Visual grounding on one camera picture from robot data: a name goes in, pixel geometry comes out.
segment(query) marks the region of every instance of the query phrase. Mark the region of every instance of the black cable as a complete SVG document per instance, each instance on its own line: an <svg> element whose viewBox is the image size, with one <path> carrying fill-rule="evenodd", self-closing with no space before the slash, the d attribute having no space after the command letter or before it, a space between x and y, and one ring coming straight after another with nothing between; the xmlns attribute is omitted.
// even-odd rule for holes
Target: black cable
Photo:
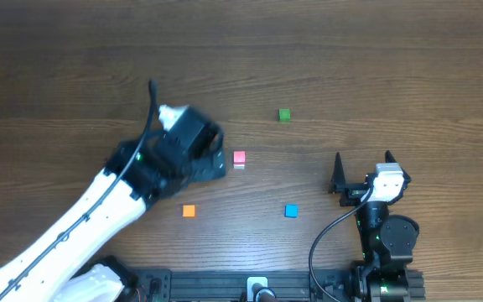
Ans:
<svg viewBox="0 0 483 302"><path fill-rule="evenodd" d="M16 279L13 279L12 282L9 282L7 288L1 292L0 294L0 301L10 292L14 287L18 286L18 283L29 274L29 272L37 265L39 264L40 261L49 253L51 252L57 244L60 242L64 241L65 239L68 238L70 233L74 231L83 221L88 221L89 216L91 213L101 205L101 203L107 198L107 196L115 189L115 186L117 183L122 179L122 177L126 174L130 166L132 165L133 161L135 160L135 157L139 153L139 149L143 146L144 142L148 138L148 132L150 131L150 126L152 125L152 117L154 115L154 112L158 110L158 104L157 104L157 86L155 81L149 81L148 82L148 92L150 93L150 108L148 109L148 116L147 116L147 122L145 124L143 133L141 134L141 137L139 139L139 143L137 147L135 148L135 151L133 152L132 157L127 161L126 166L124 166L124 169L122 169L121 173L113 180L111 185L106 189L106 191L101 195L101 197L98 199L97 202L95 202L94 205L91 206L89 210L87 210L77 221L75 221L66 231L61 233L59 236L57 236L57 239L53 241Z"/></svg>
<svg viewBox="0 0 483 302"><path fill-rule="evenodd" d="M314 280L314 283L316 284L316 286L322 291L322 293L324 293L325 295L327 295L329 298L331 298L335 302L342 302L342 301L338 300L337 298L333 297L333 295L331 295L330 293L328 293L327 290L325 290L324 287L319 284L318 279L316 278L316 275L314 274L314 268L312 267L312 258L314 256L314 250L316 249L316 246L318 245L319 240L330 229L332 229L337 224L343 222L349 216L357 213L357 211L359 211L359 209L361 209L368 202L368 200L370 199L370 196L372 195L372 191L373 191L373 189L370 188L368 190L368 193L366 194L365 199L363 201L361 201L361 203L358 206L356 206L353 210L345 213L343 216L340 216L335 221L331 222L331 224L329 224L322 232L319 233L319 235L316 237L316 239L314 239L314 242L312 243L312 247L310 247L310 252L309 252L309 273L310 273L310 276Z"/></svg>

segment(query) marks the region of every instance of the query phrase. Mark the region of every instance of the blue cube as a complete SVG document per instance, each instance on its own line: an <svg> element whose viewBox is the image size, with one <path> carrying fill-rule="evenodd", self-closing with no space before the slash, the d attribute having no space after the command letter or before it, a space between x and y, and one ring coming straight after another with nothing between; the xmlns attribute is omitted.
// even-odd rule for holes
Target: blue cube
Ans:
<svg viewBox="0 0 483 302"><path fill-rule="evenodd" d="M286 205L286 210L284 211L284 216L287 218L297 218L298 217L298 206L296 205Z"/></svg>

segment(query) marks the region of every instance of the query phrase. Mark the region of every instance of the green block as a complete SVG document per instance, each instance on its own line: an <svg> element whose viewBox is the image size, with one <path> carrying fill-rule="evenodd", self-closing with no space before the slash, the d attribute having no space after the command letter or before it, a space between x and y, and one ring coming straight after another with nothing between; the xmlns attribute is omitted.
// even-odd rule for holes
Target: green block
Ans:
<svg viewBox="0 0 483 302"><path fill-rule="evenodd" d="M279 109L278 120L280 122L290 122L290 109Z"/></svg>

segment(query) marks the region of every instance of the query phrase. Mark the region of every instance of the wooden surface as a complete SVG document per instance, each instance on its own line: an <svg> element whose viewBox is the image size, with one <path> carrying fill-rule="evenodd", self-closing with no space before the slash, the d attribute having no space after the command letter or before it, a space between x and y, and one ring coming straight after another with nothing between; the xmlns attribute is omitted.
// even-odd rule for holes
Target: wooden surface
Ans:
<svg viewBox="0 0 483 302"><path fill-rule="evenodd" d="M159 202L101 253L305 270L346 211L326 193L335 152L359 181L391 149L413 178L392 211L421 226L428 297L483 299L483 1L0 1L0 266L139 134L149 77L162 103L219 122L247 168ZM316 253L321 268L359 259L353 219Z"/></svg>

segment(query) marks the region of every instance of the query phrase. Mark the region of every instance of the orange cube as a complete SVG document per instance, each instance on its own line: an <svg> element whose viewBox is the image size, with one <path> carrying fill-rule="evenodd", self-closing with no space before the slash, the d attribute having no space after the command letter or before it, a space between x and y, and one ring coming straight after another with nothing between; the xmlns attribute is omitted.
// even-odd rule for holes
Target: orange cube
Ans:
<svg viewBox="0 0 483 302"><path fill-rule="evenodd" d="M182 217L195 218L196 217L195 205L183 205L182 206Z"/></svg>

